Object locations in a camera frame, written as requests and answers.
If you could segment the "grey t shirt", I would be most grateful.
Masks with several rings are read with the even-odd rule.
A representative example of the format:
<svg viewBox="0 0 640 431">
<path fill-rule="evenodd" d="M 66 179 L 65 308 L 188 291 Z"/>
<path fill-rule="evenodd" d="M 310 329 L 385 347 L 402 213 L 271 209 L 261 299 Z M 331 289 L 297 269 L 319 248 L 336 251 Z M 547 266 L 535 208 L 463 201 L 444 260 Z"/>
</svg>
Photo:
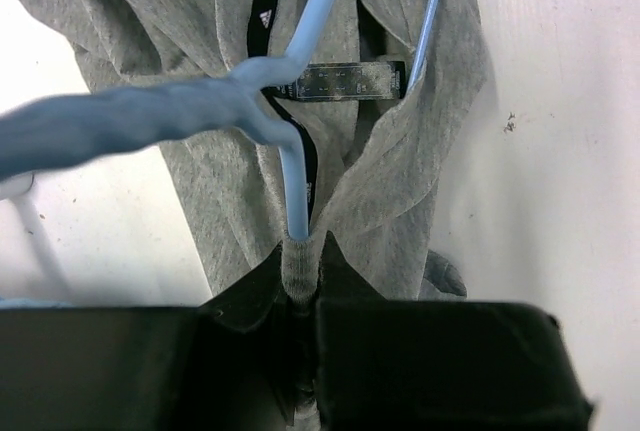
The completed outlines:
<svg viewBox="0 0 640 431">
<path fill-rule="evenodd" d="M 465 298 L 429 243 L 477 0 L 19 1 L 88 91 L 2 117 L 2 178 L 158 146 L 208 295 L 3 300 L 3 429 L 316 430 L 318 304 Z"/>
</svg>

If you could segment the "light blue wire hanger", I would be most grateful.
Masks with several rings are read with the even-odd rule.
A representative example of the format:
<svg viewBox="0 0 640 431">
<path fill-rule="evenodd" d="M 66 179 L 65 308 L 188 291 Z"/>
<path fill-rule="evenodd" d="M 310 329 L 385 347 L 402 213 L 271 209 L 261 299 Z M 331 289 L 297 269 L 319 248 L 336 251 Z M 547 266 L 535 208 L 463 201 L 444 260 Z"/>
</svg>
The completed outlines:
<svg viewBox="0 0 640 431">
<path fill-rule="evenodd" d="M 281 54 L 304 0 L 19 1 L 68 40 L 89 88 L 69 124 L 42 120 L 55 151 L 158 144 L 202 253 L 236 245 L 253 257 L 283 240 L 277 150 L 211 123 L 227 109 L 219 80 L 251 56 Z M 313 240 L 427 238 L 441 164 L 484 80 L 477 25 L 475 0 L 443 0 L 430 65 L 402 99 L 259 98 L 310 137 Z"/>
</svg>

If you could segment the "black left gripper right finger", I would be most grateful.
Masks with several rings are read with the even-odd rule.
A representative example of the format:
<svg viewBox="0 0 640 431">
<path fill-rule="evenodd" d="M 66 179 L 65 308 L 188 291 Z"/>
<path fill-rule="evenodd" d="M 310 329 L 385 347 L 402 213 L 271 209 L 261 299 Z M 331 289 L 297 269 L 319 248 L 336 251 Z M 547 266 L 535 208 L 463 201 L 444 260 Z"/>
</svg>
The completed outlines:
<svg viewBox="0 0 640 431">
<path fill-rule="evenodd" d="M 586 430 L 561 327 L 518 302 L 382 297 L 327 236 L 316 399 L 326 430 Z"/>
</svg>

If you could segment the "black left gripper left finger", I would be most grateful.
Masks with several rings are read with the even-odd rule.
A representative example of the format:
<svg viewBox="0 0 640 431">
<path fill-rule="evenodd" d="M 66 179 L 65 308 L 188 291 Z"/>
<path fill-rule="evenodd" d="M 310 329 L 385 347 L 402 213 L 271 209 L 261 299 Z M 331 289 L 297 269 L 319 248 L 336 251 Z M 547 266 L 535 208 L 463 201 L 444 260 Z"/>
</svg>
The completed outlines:
<svg viewBox="0 0 640 431">
<path fill-rule="evenodd" d="M 5 430 L 283 430 L 281 252 L 209 302 L 1 304 Z"/>
</svg>

